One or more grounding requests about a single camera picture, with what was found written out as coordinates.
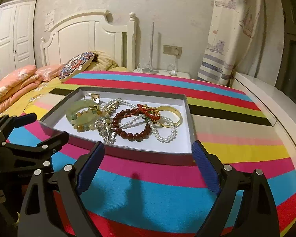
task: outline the pearl necklace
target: pearl necklace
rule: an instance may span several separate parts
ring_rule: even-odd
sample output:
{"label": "pearl necklace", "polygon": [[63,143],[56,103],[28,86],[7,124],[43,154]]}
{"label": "pearl necklace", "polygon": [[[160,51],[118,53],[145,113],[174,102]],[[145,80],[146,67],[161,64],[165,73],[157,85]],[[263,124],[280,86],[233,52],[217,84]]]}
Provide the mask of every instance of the pearl necklace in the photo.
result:
{"label": "pearl necklace", "polygon": [[[125,105],[125,106],[128,106],[128,107],[133,108],[133,109],[137,109],[138,108],[138,106],[136,106],[134,104],[131,104],[129,102],[126,102],[126,101],[122,100],[121,98],[116,98],[116,99],[110,100],[103,107],[105,107],[107,105],[110,105],[111,103],[114,103],[115,101],[118,101],[120,104]],[[170,141],[172,141],[175,138],[175,134],[177,132],[176,126],[174,125],[174,122],[170,118],[166,118],[165,116],[161,116],[160,118],[163,119],[165,122],[167,122],[171,126],[171,134],[169,136],[167,136],[167,137],[161,137],[159,135],[159,132],[156,129],[155,125],[153,124],[152,120],[148,119],[147,122],[150,125],[150,128],[152,130],[152,133],[154,134],[154,136],[155,136],[155,138],[157,140],[159,140],[160,142],[170,142]],[[144,114],[139,114],[138,116],[134,117],[129,122],[126,122],[126,123],[122,124],[120,128],[121,129],[126,129],[126,128],[132,126],[139,119],[145,119],[145,120],[147,120],[146,119],[146,116]]]}
{"label": "pearl necklace", "polygon": [[164,138],[161,137],[155,125],[153,125],[153,122],[151,120],[148,120],[148,124],[150,125],[152,133],[154,134],[156,139],[159,140],[160,142],[172,141],[176,134],[176,126],[174,125],[174,122],[170,118],[166,118],[165,116],[161,116],[161,118],[171,126],[171,134],[168,137],[164,137]]}
{"label": "pearl necklace", "polygon": [[139,114],[138,116],[135,116],[131,121],[126,122],[125,124],[122,124],[120,128],[126,129],[126,128],[132,126],[137,120],[145,119],[145,118],[146,118],[146,116],[144,114]]}

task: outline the blue gripper pad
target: blue gripper pad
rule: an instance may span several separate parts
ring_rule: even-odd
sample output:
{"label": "blue gripper pad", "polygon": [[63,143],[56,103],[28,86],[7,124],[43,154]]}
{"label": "blue gripper pad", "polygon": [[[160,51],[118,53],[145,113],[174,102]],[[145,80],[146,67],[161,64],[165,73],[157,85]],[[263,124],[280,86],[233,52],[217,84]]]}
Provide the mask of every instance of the blue gripper pad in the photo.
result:
{"label": "blue gripper pad", "polygon": [[221,191],[218,174],[204,153],[202,147],[196,141],[192,145],[192,156],[202,174],[202,177],[205,180],[208,189],[218,195]]}
{"label": "blue gripper pad", "polygon": [[89,186],[104,158],[104,154],[104,145],[103,143],[100,143],[83,165],[77,176],[76,192],[78,195],[81,195],[81,193],[89,189]]}

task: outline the gold bracelet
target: gold bracelet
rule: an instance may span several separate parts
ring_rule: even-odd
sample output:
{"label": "gold bracelet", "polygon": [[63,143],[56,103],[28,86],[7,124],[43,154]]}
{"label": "gold bracelet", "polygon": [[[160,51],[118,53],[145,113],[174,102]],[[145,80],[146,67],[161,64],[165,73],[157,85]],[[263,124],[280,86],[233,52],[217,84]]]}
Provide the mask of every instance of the gold bracelet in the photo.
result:
{"label": "gold bracelet", "polygon": [[[183,121],[183,118],[182,118],[182,115],[181,115],[181,112],[179,112],[176,108],[174,107],[170,107],[170,106],[160,106],[157,108],[158,111],[170,111],[172,112],[173,114],[176,114],[180,119],[178,120],[178,122],[176,122],[174,125],[176,127],[178,127],[179,125],[182,124],[182,121]],[[165,124],[162,124],[158,121],[155,122],[157,125],[159,126],[162,126],[162,127],[167,127],[167,128],[171,128],[170,125],[165,125]]]}

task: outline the round decorative pillow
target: round decorative pillow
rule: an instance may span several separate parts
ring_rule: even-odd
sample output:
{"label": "round decorative pillow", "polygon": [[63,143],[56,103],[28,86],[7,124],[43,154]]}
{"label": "round decorative pillow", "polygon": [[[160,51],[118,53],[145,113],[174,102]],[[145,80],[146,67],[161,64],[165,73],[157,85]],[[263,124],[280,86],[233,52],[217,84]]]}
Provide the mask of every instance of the round decorative pillow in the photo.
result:
{"label": "round decorative pillow", "polygon": [[84,71],[94,58],[93,52],[84,52],[68,61],[59,72],[58,78],[61,82],[73,77],[74,75]]}

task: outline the jewelry box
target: jewelry box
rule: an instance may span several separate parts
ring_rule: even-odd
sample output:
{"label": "jewelry box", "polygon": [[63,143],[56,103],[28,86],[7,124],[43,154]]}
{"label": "jewelry box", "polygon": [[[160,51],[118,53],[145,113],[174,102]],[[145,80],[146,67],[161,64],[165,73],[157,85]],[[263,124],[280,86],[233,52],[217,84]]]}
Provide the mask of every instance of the jewelry box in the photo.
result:
{"label": "jewelry box", "polygon": [[[68,108],[73,106],[74,102],[83,100],[90,93],[100,95],[99,105],[101,103],[106,104],[114,99],[120,99],[124,103],[146,104],[154,108],[170,106],[181,113],[182,122],[176,129],[175,137],[169,142],[160,142],[150,133],[147,138],[140,141],[129,141],[117,135],[114,143],[105,143],[98,130],[78,132],[66,118]],[[127,108],[126,105],[121,104],[111,114],[111,119],[116,113]],[[169,119],[173,118],[175,122],[178,120],[178,117],[170,111],[160,111],[160,114]],[[105,145],[105,153],[111,156],[166,165],[195,165],[191,149],[193,142],[196,140],[196,135],[185,95],[117,88],[79,87],[62,99],[39,122],[47,135],[54,136],[66,131],[70,135],[70,144],[87,150],[90,150],[97,141],[102,141]],[[127,119],[122,119],[121,124],[125,122],[127,122]],[[145,125],[145,121],[139,120],[129,127],[127,132],[140,133],[145,128]],[[161,136],[171,134],[171,128],[161,127],[157,124],[155,124],[155,127]]]}

